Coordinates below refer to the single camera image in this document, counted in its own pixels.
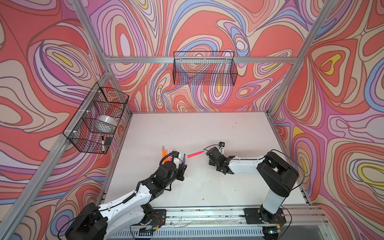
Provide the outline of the orange highlighter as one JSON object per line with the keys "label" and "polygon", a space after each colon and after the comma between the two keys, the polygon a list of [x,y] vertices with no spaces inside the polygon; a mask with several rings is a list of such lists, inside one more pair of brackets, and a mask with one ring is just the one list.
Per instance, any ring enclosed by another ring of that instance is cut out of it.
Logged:
{"label": "orange highlighter", "polygon": [[165,146],[162,146],[162,158],[166,156]]}
{"label": "orange highlighter", "polygon": [[[165,150],[165,155],[166,155],[166,156],[168,155],[168,150]],[[168,162],[168,161],[169,161],[169,157],[167,157],[167,158],[165,159],[165,161]]]}

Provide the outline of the pink marker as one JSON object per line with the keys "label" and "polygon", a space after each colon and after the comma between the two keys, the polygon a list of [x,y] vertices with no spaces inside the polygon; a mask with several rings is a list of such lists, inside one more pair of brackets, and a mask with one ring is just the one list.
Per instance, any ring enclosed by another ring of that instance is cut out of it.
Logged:
{"label": "pink marker", "polygon": [[189,154],[189,155],[187,155],[187,158],[192,158],[192,157],[198,156],[198,155],[200,155],[200,154],[202,154],[204,152],[205,151],[200,151],[200,152],[196,152],[196,153],[193,153],[193,154]]}

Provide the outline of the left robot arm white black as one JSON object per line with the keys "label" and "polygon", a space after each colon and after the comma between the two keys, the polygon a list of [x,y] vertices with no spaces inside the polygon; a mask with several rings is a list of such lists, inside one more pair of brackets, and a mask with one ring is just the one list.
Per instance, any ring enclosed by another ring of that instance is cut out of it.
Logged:
{"label": "left robot arm white black", "polygon": [[66,240],[107,240],[135,225],[144,226],[144,233],[155,232],[164,225],[166,211],[155,211],[150,202],[171,191],[174,181],[183,181],[186,169],[185,156],[180,158],[177,151],[167,154],[160,160],[158,169],[139,181],[133,191],[105,204],[86,205],[59,233]]}

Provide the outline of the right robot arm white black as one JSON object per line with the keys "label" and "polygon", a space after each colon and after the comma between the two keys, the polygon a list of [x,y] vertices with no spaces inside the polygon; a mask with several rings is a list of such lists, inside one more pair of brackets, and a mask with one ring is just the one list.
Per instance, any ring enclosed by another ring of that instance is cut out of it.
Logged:
{"label": "right robot arm white black", "polygon": [[216,167],[224,175],[254,174],[263,178],[270,188],[267,196],[258,210],[258,221],[271,224],[285,199],[294,189],[300,174],[292,165],[271,150],[263,157],[240,158],[225,157],[216,147],[206,151],[209,165]]}

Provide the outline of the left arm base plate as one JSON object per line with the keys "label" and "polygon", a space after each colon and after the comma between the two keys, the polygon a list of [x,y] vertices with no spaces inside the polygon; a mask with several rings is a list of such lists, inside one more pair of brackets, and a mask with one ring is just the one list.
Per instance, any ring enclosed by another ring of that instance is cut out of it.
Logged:
{"label": "left arm base plate", "polygon": [[137,208],[140,217],[134,220],[134,226],[152,226],[153,228],[161,227],[166,223],[167,210],[154,209],[149,203],[141,205]]}

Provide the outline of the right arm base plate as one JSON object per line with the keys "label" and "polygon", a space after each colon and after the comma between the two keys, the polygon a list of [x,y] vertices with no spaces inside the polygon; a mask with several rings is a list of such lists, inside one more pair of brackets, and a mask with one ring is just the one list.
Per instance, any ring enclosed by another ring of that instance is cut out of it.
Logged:
{"label": "right arm base plate", "polygon": [[264,208],[245,208],[243,218],[246,219],[249,225],[284,225],[287,223],[285,214],[282,208],[279,208],[275,214],[271,214]]}

